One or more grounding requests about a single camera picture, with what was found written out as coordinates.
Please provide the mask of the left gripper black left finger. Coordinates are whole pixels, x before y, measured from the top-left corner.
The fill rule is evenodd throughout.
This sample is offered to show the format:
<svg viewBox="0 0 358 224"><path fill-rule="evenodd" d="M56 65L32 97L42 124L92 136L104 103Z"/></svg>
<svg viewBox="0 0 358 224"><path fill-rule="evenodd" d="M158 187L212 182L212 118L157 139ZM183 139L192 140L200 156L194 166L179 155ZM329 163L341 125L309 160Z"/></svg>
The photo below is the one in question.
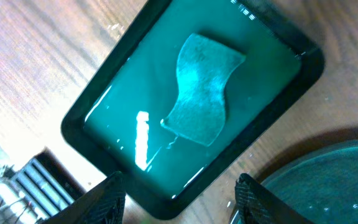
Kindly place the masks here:
<svg viewBox="0 0 358 224"><path fill-rule="evenodd" d="M122 172L114 172L43 224L121 224L126 191Z"/></svg>

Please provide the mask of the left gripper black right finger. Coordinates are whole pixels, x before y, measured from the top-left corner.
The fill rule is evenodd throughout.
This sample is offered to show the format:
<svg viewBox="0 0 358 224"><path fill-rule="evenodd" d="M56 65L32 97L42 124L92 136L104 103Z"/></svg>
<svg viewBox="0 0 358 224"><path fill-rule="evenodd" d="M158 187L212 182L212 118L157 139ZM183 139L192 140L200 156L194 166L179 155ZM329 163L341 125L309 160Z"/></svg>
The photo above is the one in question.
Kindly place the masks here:
<svg viewBox="0 0 358 224"><path fill-rule="evenodd" d="M242 223L313 223L246 173L236 181L235 198Z"/></svg>

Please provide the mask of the green sponge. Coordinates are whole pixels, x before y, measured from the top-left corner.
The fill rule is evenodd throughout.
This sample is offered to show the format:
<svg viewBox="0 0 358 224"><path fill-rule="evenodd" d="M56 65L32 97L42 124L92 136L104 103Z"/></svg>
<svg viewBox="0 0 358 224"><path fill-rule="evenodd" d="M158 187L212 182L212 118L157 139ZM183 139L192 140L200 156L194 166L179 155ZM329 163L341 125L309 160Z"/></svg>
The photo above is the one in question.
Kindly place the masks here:
<svg viewBox="0 0 358 224"><path fill-rule="evenodd" d="M224 89L246 56L203 35L191 34L177 58L178 96L161 126L210 146L226 123Z"/></svg>

